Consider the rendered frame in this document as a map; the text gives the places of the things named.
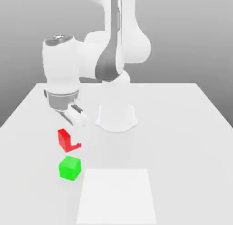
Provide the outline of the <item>small green cube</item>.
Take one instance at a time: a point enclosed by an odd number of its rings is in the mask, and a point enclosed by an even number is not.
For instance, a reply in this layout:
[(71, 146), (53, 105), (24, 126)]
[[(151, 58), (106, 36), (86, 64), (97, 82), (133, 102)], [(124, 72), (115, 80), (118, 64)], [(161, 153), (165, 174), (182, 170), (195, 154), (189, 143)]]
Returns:
[(72, 156), (66, 156), (59, 163), (59, 174), (61, 178), (74, 181), (81, 173), (81, 160)]

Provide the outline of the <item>small red cube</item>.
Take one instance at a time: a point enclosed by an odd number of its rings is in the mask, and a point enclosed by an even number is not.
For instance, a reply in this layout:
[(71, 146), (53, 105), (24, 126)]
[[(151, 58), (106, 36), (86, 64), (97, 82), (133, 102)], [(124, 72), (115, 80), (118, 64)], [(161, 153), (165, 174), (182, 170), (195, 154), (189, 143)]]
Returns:
[(65, 129), (60, 129), (57, 132), (59, 145), (66, 153), (81, 148), (81, 143), (71, 144), (71, 137)]

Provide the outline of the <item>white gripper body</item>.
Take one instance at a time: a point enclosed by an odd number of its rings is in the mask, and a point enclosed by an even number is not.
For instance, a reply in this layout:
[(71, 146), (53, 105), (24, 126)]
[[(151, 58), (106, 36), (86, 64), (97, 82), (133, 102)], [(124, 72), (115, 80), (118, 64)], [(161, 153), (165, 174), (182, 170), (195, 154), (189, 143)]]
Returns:
[(85, 128), (89, 125), (89, 118), (83, 109), (70, 109), (66, 111), (58, 111), (65, 120), (72, 125), (71, 139), (81, 139), (81, 133), (84, 132)]

